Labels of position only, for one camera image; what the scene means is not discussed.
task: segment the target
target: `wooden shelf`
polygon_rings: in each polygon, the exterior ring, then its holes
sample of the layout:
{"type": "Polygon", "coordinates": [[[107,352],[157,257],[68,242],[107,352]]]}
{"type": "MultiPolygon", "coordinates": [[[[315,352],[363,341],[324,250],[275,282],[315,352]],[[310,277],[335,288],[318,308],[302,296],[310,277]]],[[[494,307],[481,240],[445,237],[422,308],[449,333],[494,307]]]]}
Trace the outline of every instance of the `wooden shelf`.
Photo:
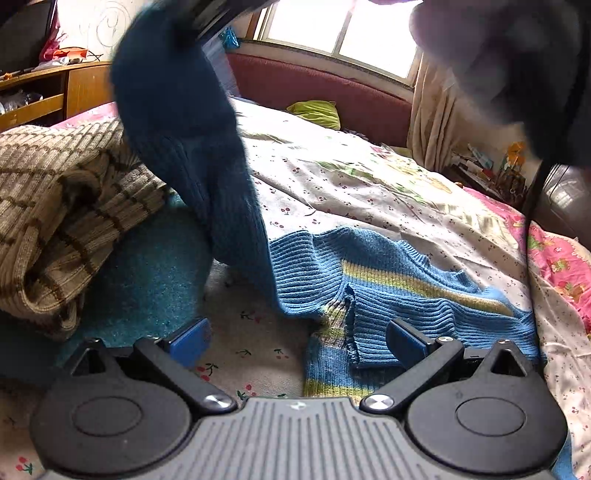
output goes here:
{"type": "Polygon", "coordinates": [[[39,100],[31,105],[22,106],[12,112],[0,115],[0,132],[27,124],[44,115],[57,112],[62,108],[64,108],[63,93],[39,100]]]}
{"type": "Polygon", "coordinates": [[[64,67],[55,67],[52,69],[39,70],[37,72],[23,73],[22,75],[15,75],[8,80],[0,80],[0,89],[16,86],[17,84],[26,80],[33,80],[38,77],[47,77],[49,75],[60,74],[68,72],[69,70],[83,69],[86,67],[99,67],[104,65],[111,65],[109,61],[83,61],[74,65],[66,65],[64,67]]]}

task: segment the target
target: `wooden cabinet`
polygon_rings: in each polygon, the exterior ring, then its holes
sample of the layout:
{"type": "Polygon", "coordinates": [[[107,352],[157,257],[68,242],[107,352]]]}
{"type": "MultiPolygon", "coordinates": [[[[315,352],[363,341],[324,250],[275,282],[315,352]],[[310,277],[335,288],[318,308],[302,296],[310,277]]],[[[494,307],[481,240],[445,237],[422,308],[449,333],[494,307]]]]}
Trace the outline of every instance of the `wooden cabinet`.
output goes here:
{"type": "Polygon", "coordinates": [[[72,70],[67,85],[66,118],[112,99],[108,65],[72,70]]]}
{"type": "Polygon", "coordinates": [[[43,100],[0,115],[0,132],[29,123],[54,125],[112,101],[110,66],[106,61],[88,62],[0,81],[0,96],[20,89],[43,95],[43,100]]]}
{"type": "Polygon", "coordinates": [[[0,115],[0,132],[18,125],[24,125],[42,116],[61,110],[64,106],[64,94],[54,95],[32,103],[12,112],[0,115]]]}

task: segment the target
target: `beige striped sweater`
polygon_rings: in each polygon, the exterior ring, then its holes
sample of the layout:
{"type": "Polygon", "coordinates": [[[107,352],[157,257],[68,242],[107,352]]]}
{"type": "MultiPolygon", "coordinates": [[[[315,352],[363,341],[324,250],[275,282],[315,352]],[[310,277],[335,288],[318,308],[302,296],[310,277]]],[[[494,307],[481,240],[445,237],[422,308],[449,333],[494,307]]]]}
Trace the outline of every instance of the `beige striped sweater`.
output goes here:
{"type": "Polygon", "coordinates": [[[114,243],[164,195],[163,182],[131,153],[119,119],[1,133],[0,309],[68,338],[114,243]]]}

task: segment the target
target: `black cable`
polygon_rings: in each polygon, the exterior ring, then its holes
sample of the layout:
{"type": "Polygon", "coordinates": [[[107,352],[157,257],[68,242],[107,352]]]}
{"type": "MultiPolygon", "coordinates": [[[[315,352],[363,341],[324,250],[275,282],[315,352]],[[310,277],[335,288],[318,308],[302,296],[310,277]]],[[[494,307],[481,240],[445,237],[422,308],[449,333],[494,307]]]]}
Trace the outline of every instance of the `black cable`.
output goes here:
{"type": "MultiPolygon", "coordinates": [[[[534,295],[531,288],[531,277],[530,277],[530,249],[528,243],[528,237],[530,234],[530,226],[535,213],[535,207],[537,206],[538,199],[544,189],[544,185],[548,178],[548,175],[552,169],[560,164],[560,159],[564,155],[564,144],[566,143],[570,128],[573,125],[574,120],[577,118],[579,107],[583,99],[583,95],[587,88],[587,82],[589,79],[589,67],[591,62],[591,36],[589,31],[589,24],[586,19],[581,18],[581,29],[580,29],[580,42],[581,48],[579,55],[577,56],[577,73],[574,78],[572,87],[570,88],[569,97],[566,101],[563,113],[563,124],[558,133],[557,140],[554,144],[554,150],[550,156],[542,160],[540,168],[538,169],[535,179],[530,187],[528,195],[528,201],[524,208],[524,245],[525,245],[525,282],[530,293],[531,302],[531,314],[533,316],[534,324],[537,327],[535,319],[535,308],[534,308],[534,295]]],[[[538,360],[540,373],[543,375],[544,364],[542,359],[542,349],[540,338],[538,337],[538,360]]]]}

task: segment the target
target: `bed sheet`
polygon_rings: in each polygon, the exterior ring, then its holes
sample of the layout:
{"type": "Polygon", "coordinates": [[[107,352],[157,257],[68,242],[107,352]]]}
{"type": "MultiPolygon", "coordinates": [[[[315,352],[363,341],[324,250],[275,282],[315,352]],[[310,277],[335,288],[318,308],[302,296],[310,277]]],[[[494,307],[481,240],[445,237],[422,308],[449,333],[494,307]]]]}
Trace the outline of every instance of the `bed sheet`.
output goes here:
{"type": "MultiPolygon", "coordinates": [[[[465,270],[480,286],[495,286],[516,306],[527,307],[518,236],[482,199],[354,135],[250,103],[233,104],[269,238],[341,225],[373,229],[407,240],[437,267],[465,270]]],[[[534,276],[534,285],[546,380],[567,415],[576,476],[590,479],[585,392],[591,388],[591,343],[581,315],[543,273],[534,276]]],[[[213,340],[196,367],[199,375],[238,400],[306,392],[304,348],[311,325],[277,316],[220,264],[212,270],[204,308],[213,340]]],[[[21,387],[0,387],[0,479],[42,471],[26,431],[37,398],[21,387]]]]}

